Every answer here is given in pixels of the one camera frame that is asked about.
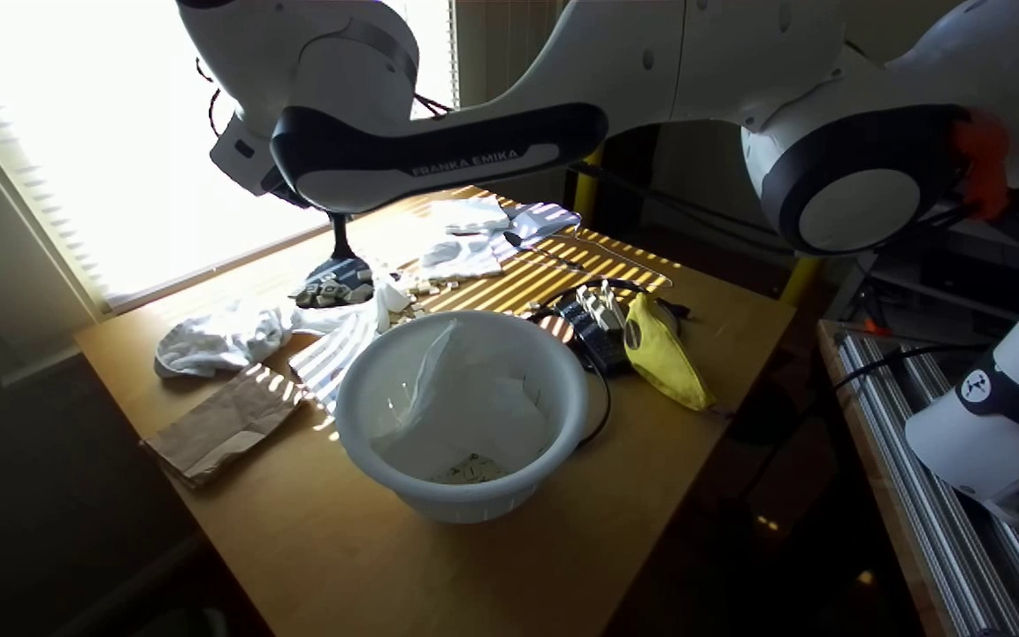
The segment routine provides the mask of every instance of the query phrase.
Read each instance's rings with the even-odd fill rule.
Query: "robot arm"
[[[378,0],[179,0],[240,101],[215,164],[325,212],[528,173],[663,120],[764,120],[830,73],[836,0],[571,0],[494,101],[409,120],[417,42]]]
[[[571,164],[668,120],[744,126],[748,180],[799,252],[863,252],[934,204],[1005,207],[1019,183],[1019,0],[963,3],[877,66],[836,0],[570,0],[498,99],[409,120],[417,42],[378,0],[176,0],[240,101],[213,159],[325,212]],[[1001,378],[1001,400],[976,387]],[[916,456],[1019,522],[1019,326],[908,418]]]

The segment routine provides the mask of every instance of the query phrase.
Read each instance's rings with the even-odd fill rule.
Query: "yellow banana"
[[[656,305],[649,292],[635,292],[625,306],[622,326],[622,349],[625,362],[635,369],[645,382],[649,382],[668,400],[681,404],[685,409],[706,407],[706,390],[700,387],[681,341],[675,313]]]

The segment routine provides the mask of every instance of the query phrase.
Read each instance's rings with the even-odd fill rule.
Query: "window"
[[[417,91],[455,101],[454,0],[392,7],[422,42]],[[208,95],[173,0],[0,0],[0,171],[96,306],[325,221],[213,165]]]

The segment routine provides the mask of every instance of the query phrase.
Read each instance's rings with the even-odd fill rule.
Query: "white bowl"
[[[343,375],[349,459],[417,514],[478,522],[515,509],[587,431],[587,375],[546,329],[446,311],[378,337]]]

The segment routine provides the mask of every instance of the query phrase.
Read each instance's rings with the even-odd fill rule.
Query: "wooden table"
[[[409,199],[353,221],[353,244],[402,262],[428,238]],[[213,277],[77,337],[136,434],[154,434],[215,391],[165,391],[160,337],[225,302],[283,297],[329,256],[329,238]],[[587,229],[515,259],[502,277],[430,297],[428,306],[515,311],[530,292],[595,273],[635,277],[692,306],[685,345],[720,407],[739,407],[792,306],[634,252]],[[208,546],[274,632],[601,632],[656,533],[724,431],[641,378],[614,382],[613,428],[571,456],[522,509],[479,528],[436,528],[365,477],[323,415],[301,407],[215,485],[176,485]]]

